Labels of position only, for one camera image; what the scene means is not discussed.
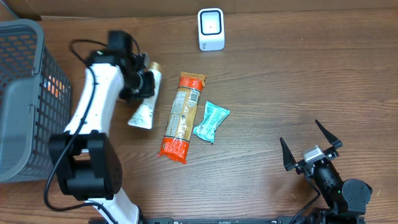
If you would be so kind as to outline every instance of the plastic crate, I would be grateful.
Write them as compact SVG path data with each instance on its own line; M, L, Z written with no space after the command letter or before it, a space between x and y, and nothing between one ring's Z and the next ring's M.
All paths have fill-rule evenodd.
M46 179L47 143L70 119L68 78L38 23L0 22L0 182Z

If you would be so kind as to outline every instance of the wooden tabletop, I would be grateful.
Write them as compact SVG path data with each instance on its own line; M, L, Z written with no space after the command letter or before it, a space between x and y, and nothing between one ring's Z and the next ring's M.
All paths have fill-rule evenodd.
M319 119L344 146L333 161L342 179L373 188L367 223L398 222L398 10L225 15L226 45L198 48L197 17L41 22L46 46L72 82L76 107L84 66L72 39L106 42L123 29L163 65L151 131L127 125L135 107L117 103L110 139L123 167L123 189L147 217L272 218L294 215L315 196L302 175L286 172L279 138L297 160L328 143ZM98 46L81 44L86 55ZM158 158L181 71L208 75L206 101L231 110L214 144L192 136L187 165ZM0 185L0 223L87 223L93 208L51 212L44 181ZM56 206L78 203L51 189ZM318 207L326 207L320 198Z

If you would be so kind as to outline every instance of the light blue wrapper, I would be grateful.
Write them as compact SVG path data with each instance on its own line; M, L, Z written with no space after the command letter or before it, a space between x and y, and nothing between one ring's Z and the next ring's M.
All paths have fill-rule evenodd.
M229 112L229 110L207 101L203 121L193 129L193 133L205 141L214 143L216 129L229 115Z

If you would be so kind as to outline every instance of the wood grain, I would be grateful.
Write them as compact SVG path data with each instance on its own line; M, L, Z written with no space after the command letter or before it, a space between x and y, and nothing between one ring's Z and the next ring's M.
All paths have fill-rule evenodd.
M123 165L123 188L148 217L271 218L293 215L314 196L286 172L279 137L297 159L326 148L319 119L344 143L333 163L343 179L374 193L367 223L397 223L398 10L315 11L225 16L226 46L201 52L196 16L41 22L46 44L72 82L73 105L84 66L72 39L106 41L124 29L164 65L152 131L127 125L134 107L117 103L110 138ZM97 46L81 45L86 54ZM206 74L195 123L206 101L231 110L214 144L192 136L187 165L157 158L181 71ZM92 208L44 207L44 181L0 185L0 223L86 223ZM58 206L74 199L52 186ZM324 207L323 200L316 206Z

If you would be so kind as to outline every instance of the red and orange snack package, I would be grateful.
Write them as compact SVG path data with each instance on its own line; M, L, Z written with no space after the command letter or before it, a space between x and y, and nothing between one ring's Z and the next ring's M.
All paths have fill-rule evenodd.
M166 133L157 156L166 155L173 161L186 164L193 122L206 75L181 72L180 83L167 123Z

